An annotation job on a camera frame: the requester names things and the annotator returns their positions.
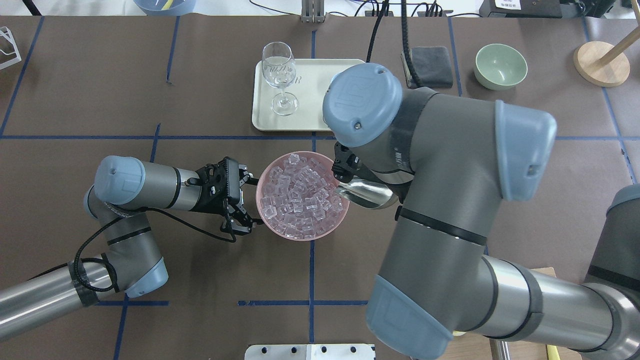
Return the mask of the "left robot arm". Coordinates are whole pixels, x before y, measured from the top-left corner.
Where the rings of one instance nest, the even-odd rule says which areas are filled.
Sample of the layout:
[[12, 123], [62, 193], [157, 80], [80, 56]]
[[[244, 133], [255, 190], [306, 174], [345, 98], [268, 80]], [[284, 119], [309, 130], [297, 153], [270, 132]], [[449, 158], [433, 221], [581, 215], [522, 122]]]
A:
[[69, 313], [97, 305], [123, 292], [144, 296], [169, 279], [154, 239], [148, 212], [169, 210], [222, 217], [222, 235], [208, 237], [234, 243], [262, 219], [243, 206], [242, 186], [258, 184], [245, 165], [224, 157], [192, 171], [110, 155], [101, 161], [94, 183], [83, 198], [87, 214], [100, 228], [84, 241], [70, 262], [2, 290], [2, 341]]

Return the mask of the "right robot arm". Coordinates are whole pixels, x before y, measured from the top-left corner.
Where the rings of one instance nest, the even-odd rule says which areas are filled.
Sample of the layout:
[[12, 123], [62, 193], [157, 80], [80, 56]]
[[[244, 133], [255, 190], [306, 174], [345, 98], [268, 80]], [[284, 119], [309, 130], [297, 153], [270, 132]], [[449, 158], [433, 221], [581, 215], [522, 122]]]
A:
[[639, 358], [638, 184], [615, 194], [583, 284], [485, 253], [501, 203], [538, 189], [551, 114], [406, 89], [361, 63], [333, 76], [322, 115], [356, 168], [402, 202], [365, 313], [379, 341], [419, 360], [441, 357], [455, 331]]

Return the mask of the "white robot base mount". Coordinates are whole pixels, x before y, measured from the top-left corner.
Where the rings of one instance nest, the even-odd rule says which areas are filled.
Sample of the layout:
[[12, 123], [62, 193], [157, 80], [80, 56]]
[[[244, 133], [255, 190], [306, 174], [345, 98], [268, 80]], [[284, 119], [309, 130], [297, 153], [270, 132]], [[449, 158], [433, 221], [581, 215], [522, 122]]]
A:
[[247, 347], [245, 360], [375, 360], [374, 344], [254, 344]]

